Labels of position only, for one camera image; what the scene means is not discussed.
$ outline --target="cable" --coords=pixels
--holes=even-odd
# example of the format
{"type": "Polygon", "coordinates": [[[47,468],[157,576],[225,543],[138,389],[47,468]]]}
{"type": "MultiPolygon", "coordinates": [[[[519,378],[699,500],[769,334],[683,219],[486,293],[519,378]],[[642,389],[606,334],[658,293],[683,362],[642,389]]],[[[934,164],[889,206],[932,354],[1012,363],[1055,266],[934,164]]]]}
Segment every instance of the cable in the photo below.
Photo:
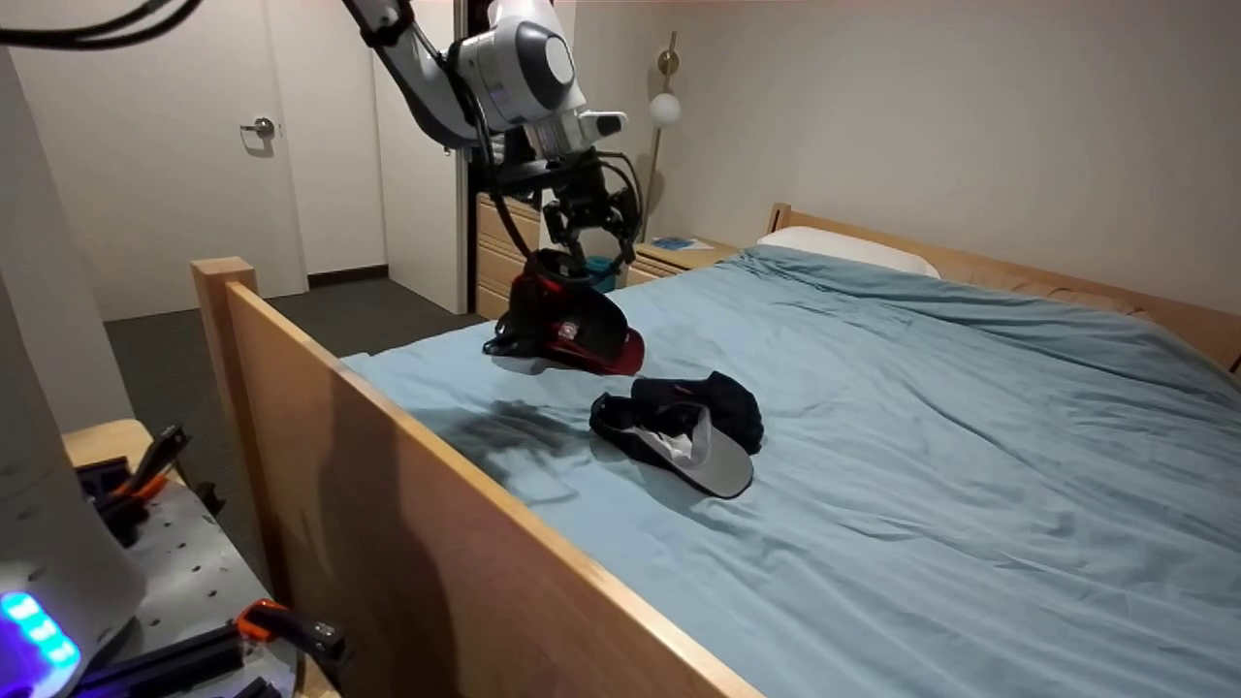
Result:
{"type": "Polygon", "coordinates": [[[138,9],[111,15],[106,22],[86,22],[86,25],[0,25],[0,36],[15,36],[15,38],[38,38],[38,42],[79,42],[89,36],[107,36],[107,29],[122,29],[128,22],[157,10],[165,0],[143,0],[138,9]]]}
{"type": "Polygon", "coordinates": [[[606,164],[606,172],[611,172],[611,174],[624,178],[624,184],[629,184],[633,196],[634,196],[634,208],[647,208],[642,191],[634,184],[634,181],[640,181],[634,164],[633,164],[624,150],[602,150],[602,160],[621,160],[621,164],[624,164],[629,174],[616,172],[616,165],[610,165],[610,164],[606,164]]]}
{"type": "Polygon", "coordinates": [[[64,29],[0,25],[0,42],[26,46],[26,49],[116,49],[116,46],[151,42],[151,38],[181,25],[201,9],[201,0],[181,0],[157,22],[128,29],[138,18],[155,15],[164,2],[165,0],[148,0],[148,2],[138,2],[138,9],[132,9],[122,15],[116,15],[116,18],[89,22],[89,25],[64,25],[64,29]]]}
{"type": "Polygon", "coordinates": [[[634,206],[642,206],[642,201],[640,201],[640,191],[633,184],[633,174],[629,174],[629,172],[621,172],[621,165],[611,165],[611,164],[602,164],[602,165],[611,172],[611,174],[633,191],[634,206]]]}

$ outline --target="mattress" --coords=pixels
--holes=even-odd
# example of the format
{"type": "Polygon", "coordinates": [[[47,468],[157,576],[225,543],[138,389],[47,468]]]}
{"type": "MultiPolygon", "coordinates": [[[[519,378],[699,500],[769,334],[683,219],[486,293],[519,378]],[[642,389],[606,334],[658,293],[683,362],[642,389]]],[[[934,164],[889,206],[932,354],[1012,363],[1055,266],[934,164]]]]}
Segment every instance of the mattress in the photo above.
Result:
{"type": "Polygon", "coordinates": [[[787,249],[611,293],[769,438],[715,500],[588,433],[624,377],[457,328],[345,363],[762,692],[1241,692],[1241,391],[1101,311],[787,249]]]}

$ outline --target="wooden board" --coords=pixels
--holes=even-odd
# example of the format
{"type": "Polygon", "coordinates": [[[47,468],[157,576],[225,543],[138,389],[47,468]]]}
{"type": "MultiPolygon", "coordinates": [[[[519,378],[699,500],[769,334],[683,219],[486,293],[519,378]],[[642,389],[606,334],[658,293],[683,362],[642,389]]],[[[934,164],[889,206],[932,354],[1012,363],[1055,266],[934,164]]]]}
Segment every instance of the wooden board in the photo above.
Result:
{"type": "Polygon", "coordinates": [[[624,266],[624,287],[656,283],[656,280],[664,280],[664,276],[656,276],[656,272],[647,272],[647,266],[640,266],[640,263],[629,263],[629,266],[624,266]]]}
{"type": "Polygon", "coordinates": [[[272,586],[345,629],[345,692],[757,692],[418,418],[194,263],[272,586]]]}
{"type": "Polygon", "coordinates": [[[656,249],[656,243],[634,243],[640,258],[652,258],[652,263],[667,263],[667,266],[708,266],[708,263],[722,263],[729,256],[736,256],[736,249],[729,243],[717,243],[717,241],[703,241],[705,249],[656,249]]]}
{"type": "Polygon", "coordinates": [[[879,234],[867,225],[777,206],[771,228],[787,228],[787,225],[849,234],[849,237],[864,237],[877,243],[917,253],[954,283],[1004,287],[1004,290],[1052,293],[1052,300],[1067,300],[1067,302],[1082,302],[1082,306],[1141,314],[1141,318],[1170,328],[1176,336],[1181,336],[1189,349],[1198,349],[1210,363],[1217,363],[1225,372],[1237,369],[1237,362],[1241,362],[1241,314],[1189,306],[1189,302],[1176,302],[1176,300],[1161,300],[1161,293],[1141,293],[1141,290],[1126,290],[1126,287],[1109,287],[1109,283],[1088,283],[1088,280],[1075,280],[1075,276],[1058,276],[1058,272],[1042,272],[1042,266],[970,256],[970,253],[954,253],[954,249],[934,249],[934,243],[917,243],[917,241],[879,234]]]}
{"type": "Polygon", "coordinates": [[[664,280],[664,276],[678,276],[678,272],[687,272],[687,266],[678,266],[678,263],[667,263],[667,258],[656,258],[656,256],[633,256],[633,263],[629,263],[633,272],[640,272],[640,276],[652,276],[652,280],[664,280]]]}
{"type": "MultiPolygon", "coordinates": [[[[539,249],[539,212],[509,201],[510,225],[527,249],[539,249]]],[[[524,272],[524,256],[510,243],[501,208],[475,196],[475,243],[471,243],[471,314],[501,318],[509,311],[509,287],[524,272]]]]}

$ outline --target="floor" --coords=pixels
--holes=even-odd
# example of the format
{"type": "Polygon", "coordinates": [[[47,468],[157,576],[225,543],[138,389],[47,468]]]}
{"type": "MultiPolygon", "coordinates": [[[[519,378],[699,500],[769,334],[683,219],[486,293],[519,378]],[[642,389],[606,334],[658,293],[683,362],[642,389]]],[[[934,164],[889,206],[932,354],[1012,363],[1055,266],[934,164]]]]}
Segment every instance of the floor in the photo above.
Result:
{"type": "MultiPolygon", "coordinates": [[[[475,323],[444,314],[386,280],[316,287],[310,293],[275,300],[275,306],[338,355],[376,354],[475,323]]],[[[148,421],[148,431],[164,431],[165,421],[187,425],[187,433],[194,438],[178,459],[187,479],[216,486],[216,491],[225,495],[221,527],[254,563],[261,545],[249,486],[225,431],[199,311],[107,323],[107,336],[135,418],[148,421]]]]}

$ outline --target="blue light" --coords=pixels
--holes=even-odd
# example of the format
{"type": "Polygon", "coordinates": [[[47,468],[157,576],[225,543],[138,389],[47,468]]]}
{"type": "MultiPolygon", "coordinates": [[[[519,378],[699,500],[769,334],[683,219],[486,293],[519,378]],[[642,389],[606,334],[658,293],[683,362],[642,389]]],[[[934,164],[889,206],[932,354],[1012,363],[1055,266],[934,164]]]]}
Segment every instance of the blue light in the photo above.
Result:
{"type": "Polygon", "coordinates": [[[0,592],[0,645],[13,667],[0,667],[0,692],[13,685],[36,685],[53,692],[79,672],[79,645],[53,624],[53,617],[32,592],[0,592]]]}
{"type": "Polygon", "coordinates": [[[38,603],[36,603],[36,597],[26,597],[26,592],[7,592],[7,597],[5,597],[5,614],[20,624],[20,621],[36,617],[38,603]]]}
{"type": "Polygon", "coordinates": [[[47,617],[38,617],[41,624],[36,624],[36,629],[22,629],[22,637],[32,638],[32,645],[41,645],[41,638],[50,638],[53,637],[53,624],[47,621],[47,617]]]}

